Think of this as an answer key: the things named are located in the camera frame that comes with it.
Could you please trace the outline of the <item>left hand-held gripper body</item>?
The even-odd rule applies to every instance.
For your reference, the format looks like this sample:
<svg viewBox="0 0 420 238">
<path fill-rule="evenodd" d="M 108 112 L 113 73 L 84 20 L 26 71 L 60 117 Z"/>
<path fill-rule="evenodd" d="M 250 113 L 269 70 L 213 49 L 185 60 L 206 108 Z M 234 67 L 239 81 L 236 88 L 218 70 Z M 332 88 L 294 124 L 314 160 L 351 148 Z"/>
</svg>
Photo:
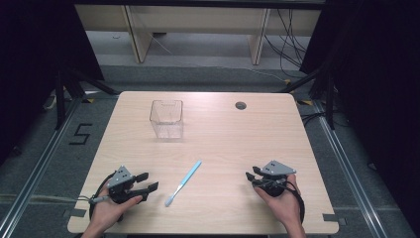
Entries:
<svg viewBox="0 0 420 238">
<path fill-rule="evenodd" d="M 107 183 L 110 198 L 121 204 L 135 197 L 130 195 L 134 183 L 134 176 L 125 166 L 121 166 Z"/>
</svg>

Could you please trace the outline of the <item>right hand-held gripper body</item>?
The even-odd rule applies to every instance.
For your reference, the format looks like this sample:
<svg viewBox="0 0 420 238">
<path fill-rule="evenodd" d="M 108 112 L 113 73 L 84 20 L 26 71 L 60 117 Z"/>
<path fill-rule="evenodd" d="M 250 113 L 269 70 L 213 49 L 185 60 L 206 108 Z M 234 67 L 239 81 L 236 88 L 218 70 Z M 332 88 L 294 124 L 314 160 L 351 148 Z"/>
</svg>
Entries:
<svg viewBox="0 0 420 238">
<path fill-rule="evenodd" d="M 288 176 L 296 173 L 296 170 L 276 160 L 268 162 L 261 168 L 264 176 L 260 176 L 262 185 L 258 186 L 272 197 L 280 196 L 287 188 Z"/>
</svg>

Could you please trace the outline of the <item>person's left hand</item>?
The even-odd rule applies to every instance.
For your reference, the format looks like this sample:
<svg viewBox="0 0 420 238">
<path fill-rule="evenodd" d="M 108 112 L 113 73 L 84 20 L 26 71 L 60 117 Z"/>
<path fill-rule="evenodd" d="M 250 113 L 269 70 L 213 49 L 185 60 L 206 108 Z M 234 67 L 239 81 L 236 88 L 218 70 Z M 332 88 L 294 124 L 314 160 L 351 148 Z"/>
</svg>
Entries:
<svg viewBox="0 0 420 238">
<path fill-rule="evenodd" d="M 103 227 L 107 230 L 119 220 L 121 215 L 142 200 L 143 198 L 139 195 L 121 204 L 115 203 L 112 199 L 99 202 L 95 205 L 88 226 Z"/>
</svg>

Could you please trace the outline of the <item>person's right hand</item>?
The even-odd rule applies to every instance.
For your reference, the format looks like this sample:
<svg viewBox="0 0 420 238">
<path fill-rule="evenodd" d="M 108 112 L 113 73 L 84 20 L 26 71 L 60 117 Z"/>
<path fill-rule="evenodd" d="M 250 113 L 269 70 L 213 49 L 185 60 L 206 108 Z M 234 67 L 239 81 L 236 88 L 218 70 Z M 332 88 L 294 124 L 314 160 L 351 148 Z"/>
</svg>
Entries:
<svg viewBox="0 0 420 238">
<path fill-rule="evenodd" d="M 299 202 L 291 191 L 284 191 L 278 197 L 268 195 L 259 187 L 255 187 L 255 192 L 268 205 L 274 216 L 284 227 L 287 225 L 302 225 Z"/>
</svg>

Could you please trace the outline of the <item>light blue toothbrush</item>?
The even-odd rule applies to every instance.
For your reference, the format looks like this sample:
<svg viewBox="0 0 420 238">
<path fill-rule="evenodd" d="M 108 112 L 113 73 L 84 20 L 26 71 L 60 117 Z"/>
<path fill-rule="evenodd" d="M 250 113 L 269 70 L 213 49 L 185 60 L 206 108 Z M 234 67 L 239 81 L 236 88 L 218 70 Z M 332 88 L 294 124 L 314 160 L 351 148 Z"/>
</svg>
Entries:
<svg viewBox="0 0 420 238">
<path fill-rule="evenodd" d="M 182 181 L 177 186 L 175 192 L 165 201 L 164 206 L 169 207 L 172 202 L 174 201 L 177 194 L 183 189 L 183 187 L 187 184 L 187 182 L 191 179 L 191 177 L 194 175 L 194 173 L 198 170 L 198 168 L 201 166 L 202 162 L 197 161 L 194 166 L 188 171 L 188 173 L 185 175 L 185 177 L 182 179 Z"/>
</svg>

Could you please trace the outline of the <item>clear plastic square container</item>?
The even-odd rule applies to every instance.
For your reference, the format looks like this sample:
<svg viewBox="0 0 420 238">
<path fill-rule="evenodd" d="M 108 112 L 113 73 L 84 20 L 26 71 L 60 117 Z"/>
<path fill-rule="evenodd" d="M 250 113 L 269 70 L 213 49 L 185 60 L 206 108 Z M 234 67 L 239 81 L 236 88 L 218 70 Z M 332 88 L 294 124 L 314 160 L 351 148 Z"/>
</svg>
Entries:
<svg viewBox="0 0 420 238">
<path fill-rule="evenodd" d="M 159 139 L 181 139 L 183 136 L 183 102 L 154 100 L 150 122 Z"/>
</svg>

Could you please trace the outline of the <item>black metal stand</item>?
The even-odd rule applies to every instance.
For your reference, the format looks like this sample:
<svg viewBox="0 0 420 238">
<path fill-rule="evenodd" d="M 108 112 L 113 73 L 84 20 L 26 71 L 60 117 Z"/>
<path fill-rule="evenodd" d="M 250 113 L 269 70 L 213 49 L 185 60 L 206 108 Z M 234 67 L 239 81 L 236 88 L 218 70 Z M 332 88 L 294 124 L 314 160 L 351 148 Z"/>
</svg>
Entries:
<svg viewBox="0 0 420 238">
<path fill-rule="evenodd" d="M 311 80 L 313 80 L 313 84 L 309 91 L 309 96 L 312 99 L 319 99 L 322 95 L 325 96 L 325 117 L 330 129 L 334 130 L 334 78 L 331 70 L 326 65 L 321 65 L 296 82 L 287 85 L 285 88 L 279 90 L 279 93 L 290 93 Z"/>
<path fill-rule="evenodd" d="M 55 100 L 56 100 L 56 129 L 59 129 L 66 119 L 66 109 L 64 105 L 64 92 L 67 91 L 72 98 L 83 98 L 85 92 L 80 84 L 81 81 L 100 89 L 109 95 L 119 95 L 120 91 L 113 89 L 100 80 L 97 80 L 80 70 L 64 66 L 56 75 L 55 80 Z"/>
</svg>

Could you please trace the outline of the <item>black curtain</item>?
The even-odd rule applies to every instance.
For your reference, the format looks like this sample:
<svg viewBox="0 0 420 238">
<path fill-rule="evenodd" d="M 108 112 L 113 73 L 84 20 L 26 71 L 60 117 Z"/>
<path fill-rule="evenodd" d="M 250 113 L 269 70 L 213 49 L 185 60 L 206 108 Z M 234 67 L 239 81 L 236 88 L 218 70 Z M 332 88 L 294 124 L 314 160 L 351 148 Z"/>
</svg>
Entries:
<svg viewBox="0 0 420 238">
<path fill-rule="evenodd" d="M 326 0 L 302 71 L 352 33 L 331 74 L 369 158 L 420 236 L 420 0 Z"/>
<path fill-rule="evenodd" d="M 101 80 L 73 0 L 0 0 L 0 166 L 72 68 Z"/>
</svg>

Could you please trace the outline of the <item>aluminium floor rail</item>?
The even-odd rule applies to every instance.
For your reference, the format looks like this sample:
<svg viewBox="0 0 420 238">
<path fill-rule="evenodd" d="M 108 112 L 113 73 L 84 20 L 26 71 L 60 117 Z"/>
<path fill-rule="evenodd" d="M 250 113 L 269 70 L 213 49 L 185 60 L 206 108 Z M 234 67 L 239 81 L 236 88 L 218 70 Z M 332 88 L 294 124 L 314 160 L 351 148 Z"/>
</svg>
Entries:
<svg viewBox="0 0 420 238">
<path fill-rule="evenodd" d="M 344 173 L 346 181 L 353 193 L 355 201 L 361 211 L 362 216 L 365 219 L 367 227 L 373 238 L 388 238 L 388 234 L 384 228 L 382 221 L 380 220 L 378 213 L 374 209 L 365 188 L 361 184 L 356 171 L 354 170 L 347 153 L 342 146 L 337 133 L 330 126 L 325 116 L 320 118 L 320 124 L 326 134 L 326 137 L 332 147 L 332 150 L 338 160 L 338 163 Z"/>
<path fill-rule="evenodd" d="M 78 98 L 73 99 L 68 104 L 67 111 L 64 114 L 65 119 L 61 125 L 54 130 L 46 148 L 43 150 L 43 153 L 37 161 L 34 169 L 30 173 L 29 178 L 25 182 L 21 191 L 17 194 L 6 216 L 0 223 L 0 238 L 10 238 L 13 234 L 26 207 L 28 206 L 32 194 L 34 193 L 44 173 L 46 172 L 53 158 L 53 154 L 57 150 L 59 143 L 62 140 L 63 135 L 65 134 L 68 125 L 74 115 L 74 112 L 80 103 L 81 99 Z"/>
</svg>

